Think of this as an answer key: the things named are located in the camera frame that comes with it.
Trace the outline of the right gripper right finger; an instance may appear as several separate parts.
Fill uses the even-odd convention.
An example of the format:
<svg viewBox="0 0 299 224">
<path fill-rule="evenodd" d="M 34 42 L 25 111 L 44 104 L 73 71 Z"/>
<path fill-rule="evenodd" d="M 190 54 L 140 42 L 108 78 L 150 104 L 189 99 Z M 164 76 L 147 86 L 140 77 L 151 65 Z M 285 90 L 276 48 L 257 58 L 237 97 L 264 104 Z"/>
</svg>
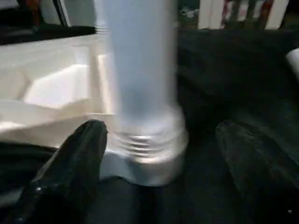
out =
<svg viewBox="0 0 299 224">
<path fill-rule="evenodd" d="M 299 222 L 299 167 L 265 132 L 225 120 L 215 129 L 242 203 L 256 224 Z"/>
</svg>

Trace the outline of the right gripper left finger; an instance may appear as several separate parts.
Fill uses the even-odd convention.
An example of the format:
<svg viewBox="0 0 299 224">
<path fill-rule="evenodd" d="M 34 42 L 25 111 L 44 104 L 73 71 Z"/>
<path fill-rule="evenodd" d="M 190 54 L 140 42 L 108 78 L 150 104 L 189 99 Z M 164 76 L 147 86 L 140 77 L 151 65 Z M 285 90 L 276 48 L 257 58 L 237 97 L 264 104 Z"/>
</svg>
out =
<svg viewBox="0 0 299 224">
<path fill-rule="evenodd" d="M 97 192 L 107 145 L 103 121 L 79 126 L 22 188 L 4 224 L 82 224 Z"/>
</svg>

